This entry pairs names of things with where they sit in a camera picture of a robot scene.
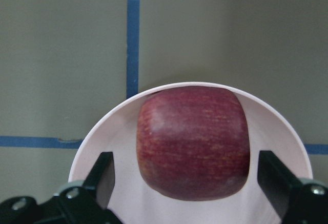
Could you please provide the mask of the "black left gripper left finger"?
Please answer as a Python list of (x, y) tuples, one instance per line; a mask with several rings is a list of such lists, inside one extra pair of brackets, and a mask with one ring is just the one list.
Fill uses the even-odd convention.
[(114, 186), (113, 153), (102, 152), (86, 179), (64, 185), (44, 203), (31, 196), (1, 202), (1, 223), (120, 223), (108, 209)]

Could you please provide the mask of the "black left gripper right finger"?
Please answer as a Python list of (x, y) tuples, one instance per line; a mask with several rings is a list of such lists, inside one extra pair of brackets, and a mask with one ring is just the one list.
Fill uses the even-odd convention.
[(281, 223), (327, 223), (327, 184), (297, 177), (274, 152), (259, 152), (257, 182)]

